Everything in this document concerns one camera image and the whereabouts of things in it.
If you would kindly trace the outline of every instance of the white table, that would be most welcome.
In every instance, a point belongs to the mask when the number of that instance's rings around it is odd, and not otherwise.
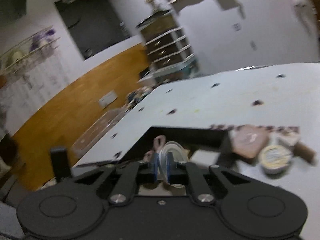
[[[284,74],[285,78],[276,78]],[[261,106],[252,106],[260,99]],[[167,113],[173,109],[177,112]],[[130,111],[76,165],[120,157],[152,125],[208,128],[211,124],[299,126],[302,142],[320,152],[320,64],[296,63],[230,71],[162,85]],[[301,236],[319,239],[320,168],[295,157],[289,171],[270,179],[238,161],[239,172],[281,186],[308,206]]]

